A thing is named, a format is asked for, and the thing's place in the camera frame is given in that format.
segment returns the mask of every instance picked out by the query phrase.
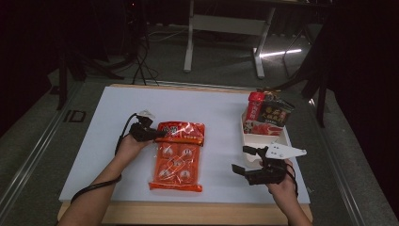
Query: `white box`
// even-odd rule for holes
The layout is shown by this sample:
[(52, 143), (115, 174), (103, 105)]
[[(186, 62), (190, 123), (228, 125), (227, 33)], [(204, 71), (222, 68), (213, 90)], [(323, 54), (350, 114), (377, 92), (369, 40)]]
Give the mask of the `white box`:
[[(281, 131), (281, 133), (279, 134), (279, 136), (245, 134), (243, 129), (243, 117), (241, 117), (241, 135), (242, 135), (243, 146), (249, 146), (252, 148), (264, 148), (265, 146), (269, 147), (269, 145), (272, 142), (275, 142), (291, 147), (291, 142), (290, 139), (288, 138), (285, 126)], [(262, 167), (261, 166), (262, 159), (257, 154), (252, 155), (243, 152), (243, 157), (247, 167), (253, 169), (260, 169)]]

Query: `dark background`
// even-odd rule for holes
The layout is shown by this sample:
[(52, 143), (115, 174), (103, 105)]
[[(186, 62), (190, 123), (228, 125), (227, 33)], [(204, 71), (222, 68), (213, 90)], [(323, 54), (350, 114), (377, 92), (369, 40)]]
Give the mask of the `dark background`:
[[(124, 20), (120, 2), (112, 1), (115, 5), (106, 0), (93, 2), (0, 2), (0, 136), (51, 88), (47, 74), (58, 68), (62, 44), (59, 37), (91, 58), (106, 60), (107, 54), (118, 51), (120, 43), (105, 34), (123, 34), (122, 29), (118, 29)], [(147, 3), (146, 16), (150, 24), (187, 24), (188, 1)], [(231, 11), (235, 9), (228, 8), (225, 13)], [(243, 16), (262, 16), (241, 12)], [(398, 12), (397, 1), (338, 1), (336, 11), (327, 18), (307, 57), (321, 71), (328, 67), (328, 88), (335, 92), (396, 216), (399, 216), (396, 180), (399, 154), (395, 145), (399, 137)], [(279, 8), (275, 20), (284, 21), (291, 14), (291, 9)], [(293, 20), (294, 24), (274, 22), (272, 33), (294, 34), (301, 20), (313, 17), (308, 13), (294, 14), (301, 19)], [(110, 15), (114, 20), (103, 20)], [(319, 62), (317, 58), (328, 62)]]

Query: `white tabletop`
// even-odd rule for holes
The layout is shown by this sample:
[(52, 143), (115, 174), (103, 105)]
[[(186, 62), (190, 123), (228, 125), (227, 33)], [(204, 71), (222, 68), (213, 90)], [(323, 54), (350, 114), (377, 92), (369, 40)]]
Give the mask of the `white tabletop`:
[[(249, 186), (243, 176), (231, 171), (231, 164), (245, 165), (240, 117), (247, 106), (247, 97), (247, 93), (220, 91), (105, 88), (59, 199), (70, 201), (78, 190), (94, 180), (112, 159), (128, 118), (147, 109), (156, 117), (153, 128), (161, 121), (205, 124), (199, 165), (203, 191), (149, 190), (156, 155), (156, 145), (152, 144), (123, 172), (112, 201), (274, 203), (265, 185)], [(295, 165), (298, 200), (310, 203), (300, 169), (296, 160), (291, 160)]]

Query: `snack package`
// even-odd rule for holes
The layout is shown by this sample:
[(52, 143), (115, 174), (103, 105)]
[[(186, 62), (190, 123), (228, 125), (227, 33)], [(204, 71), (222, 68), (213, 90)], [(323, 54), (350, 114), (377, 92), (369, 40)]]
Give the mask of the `snack package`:
[(201, 192), (202, 185), (198, 180), (205, 126), (202, 123), (167, 121), (161, 122), (158, 130), (168, 133), (155, 140), (158, 146), (150, 189)]
[(295, 107), (270, 91), (251, 92), (243, 114), (245, 134), (279, 136)]

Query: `floor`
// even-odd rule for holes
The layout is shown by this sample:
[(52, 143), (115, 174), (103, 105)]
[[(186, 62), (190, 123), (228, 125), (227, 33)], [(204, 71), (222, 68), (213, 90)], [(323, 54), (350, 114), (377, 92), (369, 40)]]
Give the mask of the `floor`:
[[(251, 49), (257, 39), (209, 32), (196, 32), (192, 71), (185, 73), (186, 27), (150, 27), (150, 46), (140, 48), (143, 76), (136, 84), (194, 86), (223, 89), (274, 87), (286, 82), (281, 55), (263, 58), (266, 77), (257, 78)], [(285, 50), (291, 39), (271, 36), (264, 52)], [(310, 46), (303, 38), (293, 46), (300, 53), (286, 57), (293, 73)], [(112, 56), (111, 62), (121, 60)], [(104, 87), (132, 84), (137, 64), (114, 71), (123, 80), (109, 79), (87, 68), (84, 82), (69, 76), (69, 101), (57, 111), (57, 95), (46, 93), (0, 139), (0, 225), (54, 225), (60, 207), (59, 193), (79, 151)], [(58, 71), (49, 74), (57, 85)], [(289, 133), (294, 146), (312, 154), (299, 161), (311, 197), (314, 225), (399, 225), (361, 152), (331, 91), (327, 93), (325, 128), (314, 119), (314, 105), (302, 100), (304, 83), (283, 91), (294, 95), (297, 111)], [(64, 121), (68, 111), (85, 111), (84, 121)]]

